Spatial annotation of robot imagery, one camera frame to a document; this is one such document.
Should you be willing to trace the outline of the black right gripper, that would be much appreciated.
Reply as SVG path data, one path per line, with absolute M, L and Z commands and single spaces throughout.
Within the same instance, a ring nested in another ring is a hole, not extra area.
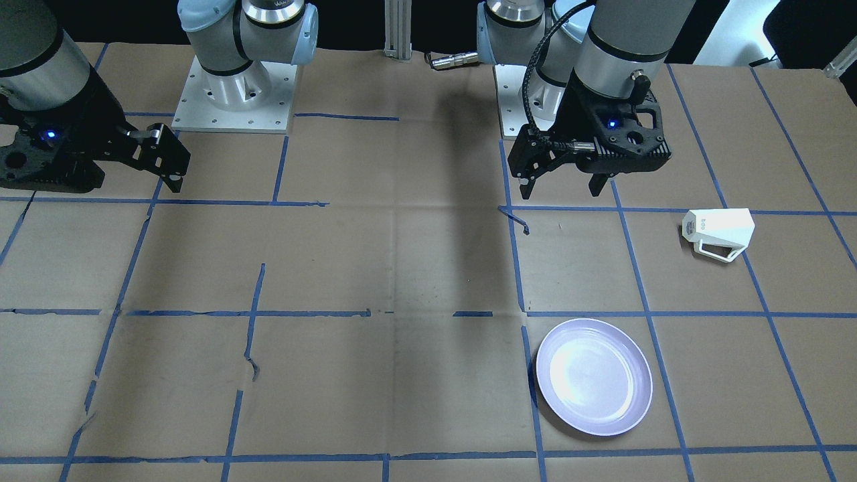
M 189 168 L 191 155 L 171 129 L 128 123 L 94 68 L 79 94 L 52 109 L 18 110 L 4 92 L 2 123 L 18 128 L 1 149 L 1 186 L 7 189 L 85 194 L 103 185 L 98 162 L 111 161 L 157 175 L 177 194 Z

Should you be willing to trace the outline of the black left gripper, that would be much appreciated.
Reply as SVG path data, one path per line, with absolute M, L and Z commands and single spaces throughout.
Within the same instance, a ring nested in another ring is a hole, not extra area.
M 671 157 L 660 106 L 651 91 L 634 106 L 570 84 L 547 131 L 522 127 L 508 165 L 523 200 L 530 200 L 539 177 L 567 164 L 592 175 L 589 192 L 597 197 L 609 175 L 651 173 Z

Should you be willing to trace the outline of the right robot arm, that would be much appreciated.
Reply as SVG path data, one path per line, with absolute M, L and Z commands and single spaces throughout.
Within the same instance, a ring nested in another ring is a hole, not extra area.
M 177 13 L 202 69 L 201 93 L 218 114 L 275 101 L 266 63 L 304 65 L 319 16 L 305 1 L 180 1 Z M 129 123 L 120 102 L 44 1 L 2 2 L 2 187 L 85 194 L 101 188 L 102 161 L 147 171 L 174 193 L 191 155 L 163 123 Z

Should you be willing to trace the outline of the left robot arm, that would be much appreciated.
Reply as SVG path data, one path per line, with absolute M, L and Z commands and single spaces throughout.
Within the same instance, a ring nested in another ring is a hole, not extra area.
M 477 55 L 521 65 L 523 110 L 508 167 L 528 199 L 536 180 L 575 165 L 598 196 L 618 174 L 652 173 L 672 153 L 651 85 L 692 1 L 485 1 Z

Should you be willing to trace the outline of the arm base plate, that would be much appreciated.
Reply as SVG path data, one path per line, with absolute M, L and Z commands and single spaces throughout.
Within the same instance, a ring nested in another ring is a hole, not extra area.
M 527 123 L 522 98 L 522 83 L 526 67 L 523 65 L 497 64 L 493 67 L 497 94 L 502 139 L 513 141 L 520 128 Z M 538 73 L 532 74 L 528 98 L 533 119 L 541 131 L 553 126 L 559 110 L 563 86 L 545 82 Z
M 183 132 L 286 135 L 300 67 L 254 62 L 232 76 L 215 76 L 193 59 L 173 129 Z

